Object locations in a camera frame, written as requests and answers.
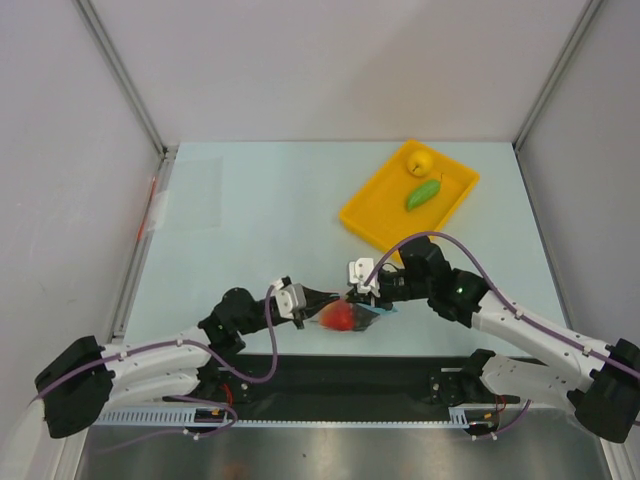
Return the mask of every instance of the green pepper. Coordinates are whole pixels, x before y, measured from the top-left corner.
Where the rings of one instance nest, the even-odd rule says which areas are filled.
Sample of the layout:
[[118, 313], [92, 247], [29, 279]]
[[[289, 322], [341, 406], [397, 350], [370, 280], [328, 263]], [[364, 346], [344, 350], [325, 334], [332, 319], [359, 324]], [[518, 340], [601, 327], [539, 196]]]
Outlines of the green pepper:
[[407, 210], [419, 207], [440, 191], [440, 180], [431, 179], [416, 188], [407, 199]]

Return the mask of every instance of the red object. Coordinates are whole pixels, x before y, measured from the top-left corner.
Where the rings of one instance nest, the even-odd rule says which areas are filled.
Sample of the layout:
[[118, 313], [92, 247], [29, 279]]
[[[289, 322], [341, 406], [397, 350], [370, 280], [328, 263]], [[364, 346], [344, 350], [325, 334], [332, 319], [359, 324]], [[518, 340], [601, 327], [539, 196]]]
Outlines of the red object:
[[352, 305], [344, 300], [338, 300], [327, 306], [320, 314], [320, 325], [340, 332], [353, 330], [356, 319]]

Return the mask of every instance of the black mount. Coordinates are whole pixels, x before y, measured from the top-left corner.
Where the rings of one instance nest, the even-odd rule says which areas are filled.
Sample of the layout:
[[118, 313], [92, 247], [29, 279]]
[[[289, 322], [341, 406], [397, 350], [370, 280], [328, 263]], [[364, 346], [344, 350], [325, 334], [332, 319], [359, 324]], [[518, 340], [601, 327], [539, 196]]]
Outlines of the black mount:
[[[608, 347], [609, 358], [640, 371], [640, 349], [624, 339]], [[576, 407], [578, 421], [590, 432], [610, 442], [623, 443], [640, 412], [640, 383], [631, 375], [605, 364], [586, 393], [573, 390], [567, 398]]]
[[[63, 375], [102, 358], [95, 337], [73, 342], [35, 380], [38, 393]], [[51, 438], [64, 438], [89, 427], [100, 416], [113, 388], [113, 372], [104, 365], [73, 377], [43, 398]]]

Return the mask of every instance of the white wall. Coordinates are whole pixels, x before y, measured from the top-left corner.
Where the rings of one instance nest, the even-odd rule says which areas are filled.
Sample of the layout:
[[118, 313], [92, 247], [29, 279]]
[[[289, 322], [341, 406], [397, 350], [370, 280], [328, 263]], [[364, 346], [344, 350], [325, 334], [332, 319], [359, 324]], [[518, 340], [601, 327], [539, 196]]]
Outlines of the white wall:
[[69, 0], [0, 2], [0, 444], [33, 379], [104, 340], [158, 160]]
[[585, 0], [96, 0], [168, 143], [511, 141]]
[[639, 2], [608, 2], [521, 161], [574, 326], [640, 345], [638, 25]]

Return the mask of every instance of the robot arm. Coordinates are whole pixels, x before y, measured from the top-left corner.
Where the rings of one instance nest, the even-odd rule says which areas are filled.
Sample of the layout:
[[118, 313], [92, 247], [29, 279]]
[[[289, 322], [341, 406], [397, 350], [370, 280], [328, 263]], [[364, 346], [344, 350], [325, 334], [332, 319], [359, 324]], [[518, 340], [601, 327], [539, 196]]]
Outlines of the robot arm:
[[596, 435], [624, 442], [640, 411], [638, 347], [626, 340], [608, 345], [549, 322], [508, 299], [488, 278], [452, 269], [427, 236], [399, 253], [404, 269], [376, 272], [365, 258], [350, 263], [347, 301], [388, 309], [426, 299], [441, 317], [499, 337], [543, 363], [476, 351], [467, 372], [490, 392], [560, 408]]
[[[500, 337], [543, 363], [475, 352], [466, 372], [490, 392], [561, 408], [596, 435], [626, 439], [640, 411], [635, 345], [620, 340], [611, 346], [540, 318], [508, 300], [486, 276], [452, 269], [426, 236], [404, 243], [399, 253], [404, 268], [393, 271], [377, 271], [372, 259], [351, 262], [353, 288], [346, 300], [390, 309], [394, 302], [425, 299], [441, 317]], [[275, 296], [259, 301], [244, 289], [229, 290], [197, 327], [153, 344], [101, 347], [93, 337], [77, 340], [36, 378], [51, 437], [76, 433], [121, 405], [185, 394], [211, 398], [220, 384], [219, 365], [230, 369], [224, 359], [244, 348], [240, 335], [270, 323], [292, 321], [302, 328], [339, 299], [288, 278], [273, 290]]]
[[274, 290], [274, 296], [256, 301], [245, 289], [231, 289], [196, 327], [153, 343], [100, 346], [94, 337], [76, 340], [36, 377], [36, 399], [44, 402], [50, 436], [77, 433], [103, 411], [123, 405], [175, 395], [210, 398], [219, 387], [219, 365], [245, 346], [240, 335], [286, 322], [303, 328], [305, 319], [339, 298], [289, 278], [269, 293]]

